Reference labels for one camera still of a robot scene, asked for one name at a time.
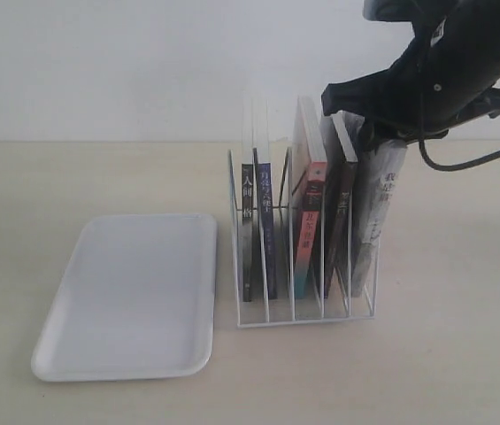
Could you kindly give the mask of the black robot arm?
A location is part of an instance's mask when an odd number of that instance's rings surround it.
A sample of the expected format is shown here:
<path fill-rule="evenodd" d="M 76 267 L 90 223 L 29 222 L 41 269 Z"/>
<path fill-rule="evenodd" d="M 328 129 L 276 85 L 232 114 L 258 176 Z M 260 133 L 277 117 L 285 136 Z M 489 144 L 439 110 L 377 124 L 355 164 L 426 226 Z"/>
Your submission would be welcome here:
<path fill-rule="evenodd" d="M 388 68 L 330 83 L 321 95 L 324 115 L 363 119 L 365 149 L 389 139 L 441 139 L 500 116 L 500 0 L 366 1 L 363 17 L 413 31 Z"/>

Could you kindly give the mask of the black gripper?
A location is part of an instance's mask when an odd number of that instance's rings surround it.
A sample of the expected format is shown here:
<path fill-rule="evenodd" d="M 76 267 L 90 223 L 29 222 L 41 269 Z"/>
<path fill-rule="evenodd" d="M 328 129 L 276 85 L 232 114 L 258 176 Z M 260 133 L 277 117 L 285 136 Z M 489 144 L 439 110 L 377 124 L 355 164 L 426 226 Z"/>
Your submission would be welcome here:
<path fill-rule="evenodd" d="M 500 112 L 500 47 L 492 42 L 437 42 L 417 57 L 403 54 L 386 73 L 329 83 L 323 116 L 352 112 L 365 118 L 362 152 L 419 134 L 442 138 L 452 128 Z"/>

